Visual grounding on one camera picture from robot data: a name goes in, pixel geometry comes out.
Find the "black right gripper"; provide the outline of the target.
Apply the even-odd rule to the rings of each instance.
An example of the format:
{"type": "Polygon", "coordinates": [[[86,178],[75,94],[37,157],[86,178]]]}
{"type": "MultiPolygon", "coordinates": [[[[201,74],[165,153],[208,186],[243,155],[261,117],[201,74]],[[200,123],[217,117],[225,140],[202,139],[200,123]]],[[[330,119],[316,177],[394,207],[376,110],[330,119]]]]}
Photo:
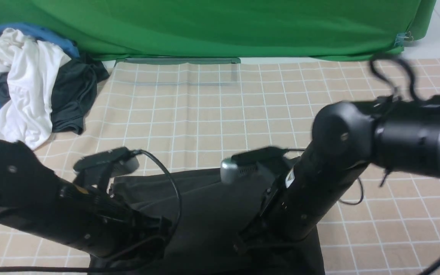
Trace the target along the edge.
{"type": "Polygon", "coordinates": [[[235,238],[234,249],[242,255],[262,249],[293,249],[308,237],[320,220],[308,197],[307,186],[295,180],[286,187],[276,180],[264,193],[260,212],[235,238]]]}

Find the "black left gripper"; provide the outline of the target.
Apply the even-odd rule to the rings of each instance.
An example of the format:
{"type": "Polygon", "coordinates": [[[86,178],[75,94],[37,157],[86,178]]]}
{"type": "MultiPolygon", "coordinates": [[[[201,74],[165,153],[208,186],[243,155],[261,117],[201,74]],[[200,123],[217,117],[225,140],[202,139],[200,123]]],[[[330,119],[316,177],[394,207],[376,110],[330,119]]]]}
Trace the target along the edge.
{"type": "Polygon", "coordinates": [[[58,243],[105,260],[162,255],[173,227],[106,189],[73,183],[59,186],[58,217],[58,243]]]}

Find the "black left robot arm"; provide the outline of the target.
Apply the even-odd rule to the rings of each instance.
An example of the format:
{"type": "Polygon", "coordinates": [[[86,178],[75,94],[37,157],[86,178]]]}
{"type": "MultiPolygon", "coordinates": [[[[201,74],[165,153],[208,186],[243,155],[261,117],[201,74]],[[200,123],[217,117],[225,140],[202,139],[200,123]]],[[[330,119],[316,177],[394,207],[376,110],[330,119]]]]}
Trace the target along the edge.
{"type": "Polygon", "coordinates": [[[105,260],[162,256],[172,222],[108,193],[111,178],[138,169],[140,153],[119,147],[88,155],[70,182],[23,142],[0,140],[0,224],[105,260]]]}

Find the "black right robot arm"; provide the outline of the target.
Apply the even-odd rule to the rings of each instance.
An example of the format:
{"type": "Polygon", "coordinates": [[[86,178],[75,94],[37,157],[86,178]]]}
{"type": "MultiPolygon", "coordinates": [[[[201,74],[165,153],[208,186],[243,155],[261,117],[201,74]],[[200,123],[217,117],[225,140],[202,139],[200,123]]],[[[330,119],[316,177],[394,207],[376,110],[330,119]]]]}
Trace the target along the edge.
{"type": "Polygon", "coordinates": [[[370,164],[440,179],[440,95],[423,101],[342,101],[316,115],[311,142],[293,165],[288,148],[267,146],[231,157],[272,186],[260,213],[239,232],[240,252],[301,242],[370,164]]]}

